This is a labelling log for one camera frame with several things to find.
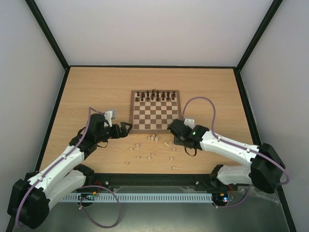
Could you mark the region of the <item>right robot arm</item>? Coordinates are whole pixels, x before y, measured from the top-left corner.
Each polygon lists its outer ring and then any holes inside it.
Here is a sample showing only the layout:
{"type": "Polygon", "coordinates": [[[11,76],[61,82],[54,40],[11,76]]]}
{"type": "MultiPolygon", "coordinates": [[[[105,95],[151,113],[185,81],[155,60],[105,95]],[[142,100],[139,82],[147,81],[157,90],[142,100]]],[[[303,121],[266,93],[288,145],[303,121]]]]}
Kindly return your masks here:
{"type": "Polygon", "coordinates": [[[179,119],[168,126],[168,131],[185,149],[213,152],[240,164],[235,167],[221,166],[211,176],[211,185],[215,189],[229,184],[252,184],[260,191],[274,193],[280,184],[285,165],[273,146],[267,143],[247,145],[222,137],[204,126],[191,128],[179,119]]]}

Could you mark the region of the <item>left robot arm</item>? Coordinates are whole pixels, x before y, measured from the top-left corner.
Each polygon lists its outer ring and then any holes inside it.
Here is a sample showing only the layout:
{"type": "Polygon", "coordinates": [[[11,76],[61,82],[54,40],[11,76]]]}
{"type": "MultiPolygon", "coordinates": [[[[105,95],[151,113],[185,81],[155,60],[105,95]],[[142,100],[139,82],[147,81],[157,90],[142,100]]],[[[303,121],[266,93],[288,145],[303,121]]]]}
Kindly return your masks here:
{"type": "Polygon", "coordinates": [[[89,114],[87,124],[80,129],[63,153],[34,176],[15,182],[7,213],[31,229],[39,227],[52,208],[69,193],[92,187],[94,170],[83,165],[100,143],[128,136],[132,124],[113,124],[113,111],[89,114]]]}

